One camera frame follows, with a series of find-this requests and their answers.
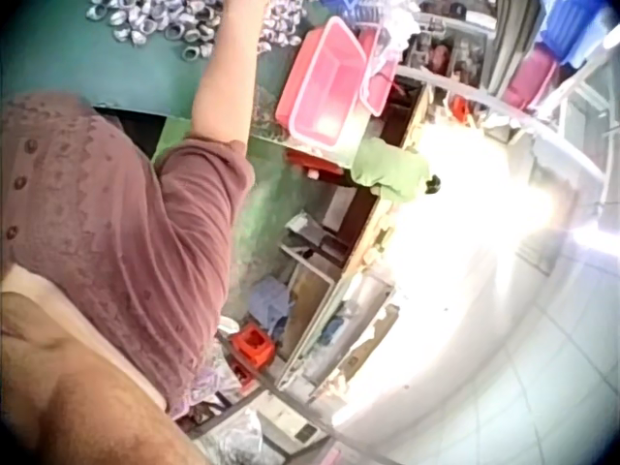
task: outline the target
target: pink plastic bin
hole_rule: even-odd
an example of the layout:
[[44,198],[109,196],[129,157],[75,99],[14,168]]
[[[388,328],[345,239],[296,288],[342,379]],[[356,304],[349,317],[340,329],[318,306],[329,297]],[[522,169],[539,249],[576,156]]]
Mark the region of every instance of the pink plastic bin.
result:
[[357,101],[366,56],[342,19],[308,33],[275,112],[291,135],[331,150]]
[[512,75],[502,100],[517,109],[527,109],[544,95],[558,63],[544,44],[535,44]]
[[[359,34],[359,43],[366,54],[367,60],[365,75],[369,75],[372,72],[370,57],[375,52],[375,47],[379,40],[379,32],[379,28],[368,26],[364,27]],[[375,116],[381,116],[386,107],[389,90],[394,82],[397,67],[397,59],[387,61],[379,73],[373,77],[366,77],[368,79],[368,92],[364,92],[361,88],[359,90],[360,101]]]

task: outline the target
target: red container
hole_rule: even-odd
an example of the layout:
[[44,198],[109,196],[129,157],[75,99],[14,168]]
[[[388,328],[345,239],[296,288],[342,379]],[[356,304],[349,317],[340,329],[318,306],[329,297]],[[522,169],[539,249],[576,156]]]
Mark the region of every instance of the red container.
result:
[[302,142],[333,149],[366,69],[356,37],[338,16],[308,33],[278,103],[276,120]]
[[241,383],[241,392],[246,391],[247,388],[252,385],[254,377],[241,363],[235,359],[231,360],[229,365],[231,366],[232,372]]
[[386,107],[389,90],[394,82],[396,68],[398,67],[398,59],[394,58],[388,60],[379,73],[371,76],[373,71],[371,58],[375,53],[380,32],[381,30],[378,27],[368,26],[364,27],[359,34],[359,43],[367,59],[364,75],[364,82],[367,81],[367,85],[364,83],[360,88],[359,99],[375,116],[381,116]]
[[231,344],[257,369],[269,364],[275,356],[275,344],[254,323],[248,323],[240,332],[231,336]]
[[543,96],[557,69],[551,50],[535,44],[512,75],[502,100],[517,109],[527,109]]

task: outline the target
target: white undershirt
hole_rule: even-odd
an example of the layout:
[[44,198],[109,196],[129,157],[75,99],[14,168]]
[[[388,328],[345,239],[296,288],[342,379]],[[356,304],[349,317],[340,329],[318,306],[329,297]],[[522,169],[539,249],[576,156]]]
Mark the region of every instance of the white undershirt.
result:
[[24,295],[37,303],[78,341],[125,373],[158,407],[166,410],[166,400],[162,394],[86,320],[53,283],[14,264],[2,280],[2,292]]

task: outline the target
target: button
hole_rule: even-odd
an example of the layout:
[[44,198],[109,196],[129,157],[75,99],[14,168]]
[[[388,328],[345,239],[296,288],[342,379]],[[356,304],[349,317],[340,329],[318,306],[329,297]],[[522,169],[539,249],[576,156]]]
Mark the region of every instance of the button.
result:
[[28,180],[26,179],[26,176],[16,177],[15,182],[13,183],[13,187],[15,187],[17,190],[23,189],[27,182]]
[[17,226],[11,226],[10,228],[7,229],[7,239],[9,240],[13,240],[16,238],[17,233],[19,233],[19,229],[17,228]]
[[36,140],[29,139],[26,141],[26,152],[35,153],[37,151],[37,148],[39,148],[39,144]]

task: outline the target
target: green workbench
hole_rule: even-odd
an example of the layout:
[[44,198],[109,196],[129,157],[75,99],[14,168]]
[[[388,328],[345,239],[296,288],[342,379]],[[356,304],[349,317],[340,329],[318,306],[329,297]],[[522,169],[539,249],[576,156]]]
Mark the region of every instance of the green workbench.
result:
[[[26,0],[1,36],[3,98],[42,89],[75,92],[94,107],[124,109],[187,119],[208,61],[187,63],[184,44],[158,33],[146,46],[119,44],[107,22],[86,19],[85,0]],[[318,2],[307,7],[303,35],[324,23]],[[348,168],[370,114],[357,106],[333,153],[311,150],[275,121],[275,108],[295,61],[297,48],[275,47],[259,58],[252,136],[300,149]]]

